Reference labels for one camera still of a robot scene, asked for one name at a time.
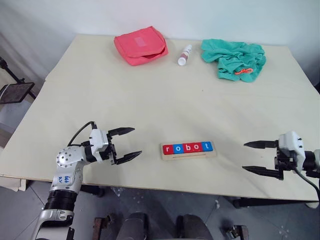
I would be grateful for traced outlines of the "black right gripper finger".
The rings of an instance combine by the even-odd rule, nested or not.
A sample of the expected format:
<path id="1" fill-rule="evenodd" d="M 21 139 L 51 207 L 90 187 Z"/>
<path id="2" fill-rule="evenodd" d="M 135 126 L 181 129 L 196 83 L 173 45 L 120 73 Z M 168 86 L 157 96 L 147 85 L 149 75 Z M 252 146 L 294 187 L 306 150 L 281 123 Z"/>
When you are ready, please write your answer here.
<path id="1" fill-rule="evenodd" d="M 278 141 L 270 141 L 270 140 L 257 140 L 250 141 L 244 144 L 245 147 L 255 148 L 255 149 L 265 149 L 265 148 L 277 148 Z"/>
<path id="2" fill-rule="evenodd" d="M 260 176 L 276 178 L 278 180 L 284 179 L 283 171 L 280 170 L 267 169 L 261 166 L 242 166 L 242 168 Z"/>

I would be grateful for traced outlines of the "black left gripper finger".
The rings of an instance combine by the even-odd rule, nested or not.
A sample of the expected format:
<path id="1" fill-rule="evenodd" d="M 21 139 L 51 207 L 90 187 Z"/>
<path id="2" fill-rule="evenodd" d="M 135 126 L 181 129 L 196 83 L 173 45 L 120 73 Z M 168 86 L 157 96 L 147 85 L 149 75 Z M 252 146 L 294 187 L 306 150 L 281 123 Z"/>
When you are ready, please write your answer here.
<path id="1" fill-rule="evenodd" d="M 109 130 L 108 131 L 108 135 L 110 137 L 121 136 L 121 135 L 128 134 L 128 133 L 130 133 L 130 132 L 132 132 L 134 130 L 135 130 L 135 128 L 133 128 L 133 127 L 119 127 L 119 128 L 115 128 L 115 129 Z"/>
<path id="2" fill-rule="evenodd" d="M 125 154 L 123 157 L 116 159 L 115 164 L 120 165 L 120 164 L 129 162 L 129 161 L 133 160 L 134 158 L 136 158 L 137 156 L 139 156 L 141 153 L 142 153 L 142 151 L 140 150 L 140 151 Z"/>

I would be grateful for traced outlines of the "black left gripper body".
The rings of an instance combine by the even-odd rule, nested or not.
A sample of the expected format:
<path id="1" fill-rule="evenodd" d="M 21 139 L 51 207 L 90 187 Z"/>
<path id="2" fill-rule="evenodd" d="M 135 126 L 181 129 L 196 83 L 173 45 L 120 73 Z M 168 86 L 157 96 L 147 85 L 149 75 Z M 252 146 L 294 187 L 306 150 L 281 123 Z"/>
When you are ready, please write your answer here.
<path id="1" fill-rule="evenodd" d="M 109 155 L 112 165 L 118 165 L 116 148 L 115 148 L 115 145 L 112 143 L 113 136 L 116 136 L 118 134 L 119 134 L 118 131 L 107 132 L 107 140 L 108 140 L 107 153 Z"/>

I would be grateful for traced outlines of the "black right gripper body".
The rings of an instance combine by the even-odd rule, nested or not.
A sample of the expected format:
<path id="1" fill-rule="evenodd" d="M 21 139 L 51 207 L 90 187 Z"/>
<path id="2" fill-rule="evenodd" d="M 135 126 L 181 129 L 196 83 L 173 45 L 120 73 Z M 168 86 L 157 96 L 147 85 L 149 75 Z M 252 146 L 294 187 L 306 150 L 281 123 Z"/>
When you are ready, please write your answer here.
<path id="1" fill-rule="evenodd" d="M 278 171 L 278 180 L 284 179 L 284 171 L 295 171 L 296 153 L 293 150 L 288 150 L 286 148 L 281 148 L 279 142 L 275 142 L 276 146 L 276 156 L 274 157 L 274 167 Z"/>

